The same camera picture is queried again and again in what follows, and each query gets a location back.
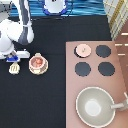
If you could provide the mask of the white gripper blue base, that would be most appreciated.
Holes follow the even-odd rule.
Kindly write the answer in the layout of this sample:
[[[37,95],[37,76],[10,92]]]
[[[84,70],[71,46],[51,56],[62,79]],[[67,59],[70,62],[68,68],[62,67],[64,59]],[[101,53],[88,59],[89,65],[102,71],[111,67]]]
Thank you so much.
[[[28,59],[29,52],[24,49],[23,51],[14,51],[9,55],[2,55],[0,53],[0,60],[5,59],[7,62],[19,62],[21,59]]]

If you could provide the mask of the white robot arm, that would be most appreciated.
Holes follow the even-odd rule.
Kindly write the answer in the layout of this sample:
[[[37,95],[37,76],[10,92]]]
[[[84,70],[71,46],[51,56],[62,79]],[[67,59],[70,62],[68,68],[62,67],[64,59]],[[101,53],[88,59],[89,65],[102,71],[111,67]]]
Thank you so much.
[[[28,51],[16,51],[13,44],[17,42],[28,45],[34,39],[29,0],[0,0],[0,2],[2,4],[13,3],[19,14],[18,22],[0,17],[0,59],[17,62],[21,58],[29,58]]]

